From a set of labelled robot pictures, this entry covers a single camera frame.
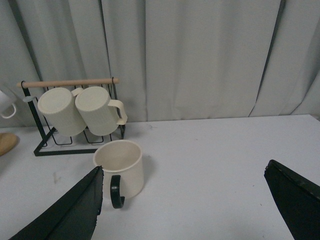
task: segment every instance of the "black metal frame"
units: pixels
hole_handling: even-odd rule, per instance
[[[23,83],[25,81],[21,82],[21,87],[24,93],[24,96],[28,97],[31,96],[29,89],[23,86]],[[112,84],[108,84],[107,85],[108,88],[108,92],[110,94],[110,97],[112,98],[112,89],[113,89],[113,96],[114,99],[118,99],[117,96],[117,90],[116,90],[116,85],[114,83],[114,78],[112,77]],[[34,155],[36,157],[38,156],[54,156],[54,155],[69,155],[69,154],[92,154],[94,153],[98,148],[90,148],[90,149],[72,149],[72,150],[53,150],[53,151],[41,151],[43,148],[48,146],[48,140],[50,139],[50,137],[52,137],[54,143],[57,146],[65,146],[65,145],[71,145],[73,143],[72,137],[70,137],[71,143],[57,143],[55,137],[54,137],[54,133],[57,132],[57,130],[52,127],[50,128],[49,123],[47,121],[47,119],[44,117],[44,120],[47,124],[47,127],[49,129],[48,133],[45,132],[45,129],[41,123],[40,117],[38,115],[38,111],[36,109],[36,106],[34,104],[34,99],[28,102],[29,108],[31,110],[32,116],[34,118],[35,124],[38,128],[38,131],[41,135],[42,141],[39,143],[39,145],[35,148],[35,150],[33,151]],[[124,139],[125,137],[125,131],[126,131],[126,125],[119,125],[117,130],[120,130],[120,134],[121,134],[121,139]],[[97,142],[90,142],[88,140],[88,137],[86,135],[86,130],[83,131],[84,137],[87,141],[88,144],[100,144],[103,143],[105,141],[104,137],[102,136],[102,141],[97,141]]]

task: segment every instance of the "ceramic mug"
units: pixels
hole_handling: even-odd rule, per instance
[[[3,117],[4,119],[9,119],[9,118],[12,118],[16,114],[17,107],[14,104],[15,101],[16,101],[16,99],[9,97],[3,91],[0,90],[0,116],[1,117]],[[13,107],[13,113],[11,113],[8,116],[3,115],[2,112],[11,106]]]
[[[91,86],[83,90],[75,99],[75,106],[91,133],[104,136],[114,132],[119,125],[125,125],[127,115],[124,104],[110,98],[101,86]]]
[[[38,101],[39,111],[63,136],[75,136],[87,126],[75,106],[75,98],[82,91],[80,87],[73,91],[56,87],[45,92]]]
[[[103,169],[103,194],[115,209],[125,199],[136,196],[144,186],[141,147],[130,140],[115,140],[98,148],[93,155],[95,166]]]

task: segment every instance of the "white table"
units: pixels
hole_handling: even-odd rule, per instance
[[[93,154],[34,156],[35,127],[0,157],[0,236],[25,227],[94,168]],[[320,122],[310,115],[128,123],[145,185],[102,203],[93,240],[293,240],[264,178],[275,159],[320,185]]]

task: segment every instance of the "black mug handle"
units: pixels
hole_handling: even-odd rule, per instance
[[[125,197],[120,196],[120,178],[120,175],[113,175],[110,182],[111,202],[115,209],[121,209],[125,203]]]

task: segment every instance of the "hanging mug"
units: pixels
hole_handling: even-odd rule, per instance
[[[111,134],[119,125],[125,125],[128,119],[124,104],[111,99],[108,91],[101,86],[91,86],[83,90],[76,97],[75,106],[90,132],[97,136]]]
[[[9,118],[12,118],[16,114],[17,107],[14,104],[15,101],[16,101],[16,98],[13,98],[13,96],[9,97],[3,91],[0,90],[0,116],[1,117],[3,117],[4,119],[9,119]],[[2,112],[11,106],[13,107],[13,113],[11,113],[8,116],[3,115]]]
[[[63,136],[75,136],[87,126],[75,106],[75,98],[82,91],[80,87],[73,91],[56,87],[45,92],[38,101],[39,111]]]

